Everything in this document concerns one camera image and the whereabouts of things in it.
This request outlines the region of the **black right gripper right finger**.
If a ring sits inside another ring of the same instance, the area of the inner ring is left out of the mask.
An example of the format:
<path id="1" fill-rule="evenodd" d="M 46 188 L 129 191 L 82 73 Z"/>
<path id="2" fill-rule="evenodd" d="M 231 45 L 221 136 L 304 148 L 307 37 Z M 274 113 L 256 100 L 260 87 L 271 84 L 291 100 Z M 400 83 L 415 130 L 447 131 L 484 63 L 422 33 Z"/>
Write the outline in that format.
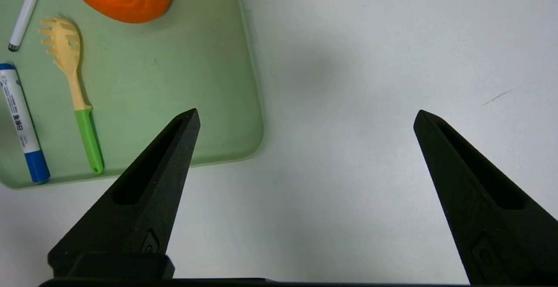
<path id="1" fill-rule="evenodd" d="M 413 130 L 471 284 L 556 284 L 558 223 L 448 122 Z"/>

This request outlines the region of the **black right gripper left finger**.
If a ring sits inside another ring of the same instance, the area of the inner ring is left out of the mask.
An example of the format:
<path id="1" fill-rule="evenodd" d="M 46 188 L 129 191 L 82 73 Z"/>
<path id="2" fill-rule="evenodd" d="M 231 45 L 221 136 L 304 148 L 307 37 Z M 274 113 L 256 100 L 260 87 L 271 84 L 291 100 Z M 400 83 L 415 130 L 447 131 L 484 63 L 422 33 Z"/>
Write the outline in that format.
<path id="1" fill-rule="evenodd" d="M 54 277 L 170 279 L 166 255 L 201 120 L 177 115 L 48 253 Z"/>

